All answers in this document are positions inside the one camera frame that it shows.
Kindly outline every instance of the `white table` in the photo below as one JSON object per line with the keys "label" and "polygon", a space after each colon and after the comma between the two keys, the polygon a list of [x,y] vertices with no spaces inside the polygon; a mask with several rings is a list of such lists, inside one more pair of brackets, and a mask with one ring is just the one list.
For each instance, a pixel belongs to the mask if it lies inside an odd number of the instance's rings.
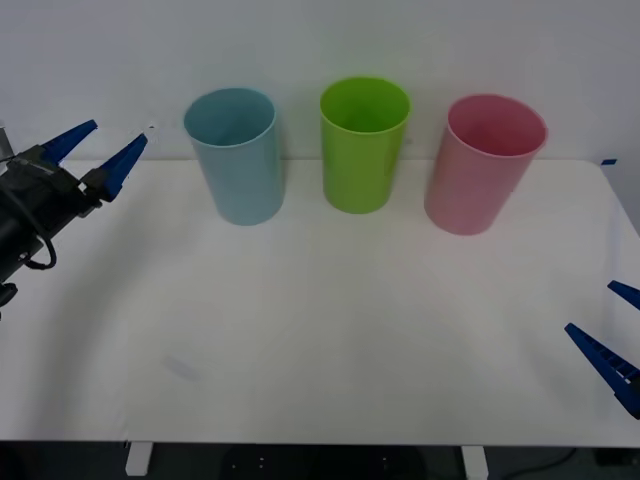
{"label": "white table", "polygon": [[195,162],[141,162],[55,270],[15,276],[0,438],[640,447],[563,331],[640,364],[640,313],[606,289],[640,285],[640,240],[598,167],[536,161],[456,237],[422,209],[429,166],[354,216],[291,161],[281,211],[237,227]]}

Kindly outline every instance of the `pink cup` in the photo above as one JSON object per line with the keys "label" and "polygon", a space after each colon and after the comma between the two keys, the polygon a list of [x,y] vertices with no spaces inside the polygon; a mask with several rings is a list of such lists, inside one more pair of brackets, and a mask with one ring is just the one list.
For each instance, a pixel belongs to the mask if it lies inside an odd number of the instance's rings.
{"label": "pink cup", "polygon": [[461,98],[449,110],[427,215],[457,235],[484,232],[546,140],[544,120],[524,103],[492,94]]}

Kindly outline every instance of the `black cable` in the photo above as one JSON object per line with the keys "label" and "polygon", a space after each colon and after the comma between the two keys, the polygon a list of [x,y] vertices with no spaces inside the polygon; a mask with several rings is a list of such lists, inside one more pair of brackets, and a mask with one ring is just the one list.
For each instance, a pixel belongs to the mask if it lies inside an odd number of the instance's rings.
{"label": "black cable", "polygon": [[47,231],[36,219],[36,217],[33,216],[33,214],[24,205],[24,203],[22,203],[22,200],[16,197],[14,193],[9,188],[7,188],[7,186],[4,184],[2,180],[0,180],[0,190],[2,190],[2,193],[4,193],[7,196],[7,198],[9,198],[9,200],[13,202],[16,208],[20,210],[20,213],[24,215],[24,217],[31,224],[31,226],[36,231],[40,239],[44,242],[44,244],[47,247],[47,251],[49,252],[49,263],[44,264],[44,263],[36,262],[35,260],[29,259],[25,262],[25,265],[33,270],[49,270],[50,268],[55,267],[56,263],[58,262],[58,255],[56,254],[56,249],[53,248],[51,237],[49,236]]}
{"label": "black cable", "polygon": [[565,455],[560,457],[558,460],[555,460],[551,463],[547,463],[544,465],[538,465],[536,467],[523,468],[522,470],[516,470],[515,472],[511,472],[505,475],[504,477],[502,477],[502,480],[513,480],[514,478],[520,477],[522,475],[527,475],[529,473],[542,472],[544,470],[549,470],[551,468],[558,467],[563,463],[568,462],[571,459],[571,457],[573,457],[576,454],[577,451],[578,451],[577,448],[572,448],[571,450],[569,450],[569,452],[567,452]]}

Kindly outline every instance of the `light blue cup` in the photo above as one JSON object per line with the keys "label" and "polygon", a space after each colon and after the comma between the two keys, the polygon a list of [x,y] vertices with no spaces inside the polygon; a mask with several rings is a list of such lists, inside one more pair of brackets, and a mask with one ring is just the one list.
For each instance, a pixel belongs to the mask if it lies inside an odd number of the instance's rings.
{"label": "light blue cup", "polygon": [[276,109],[249,88],[225,88],[198,98],[184,127],[220,215],[255,225],[275,215],[284,199]]}

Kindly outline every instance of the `white wall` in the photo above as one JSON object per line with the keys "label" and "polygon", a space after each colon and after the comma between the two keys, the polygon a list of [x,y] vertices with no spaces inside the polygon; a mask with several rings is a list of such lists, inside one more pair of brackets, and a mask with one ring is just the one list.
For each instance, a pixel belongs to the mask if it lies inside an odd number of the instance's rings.
{"label": "white wall", "polygon": [[89,118],[79,155],[154,124],[152,157],[189,156],[181,117],[213,88],[258,87],[289,156],[319,155],[318,98],[351,74],[413,96],[407,156],[431,156],[447,105],[516,96],[545,117],[545,157],[640,152],[638,0],[2,0],[0,120],[18,147]]}

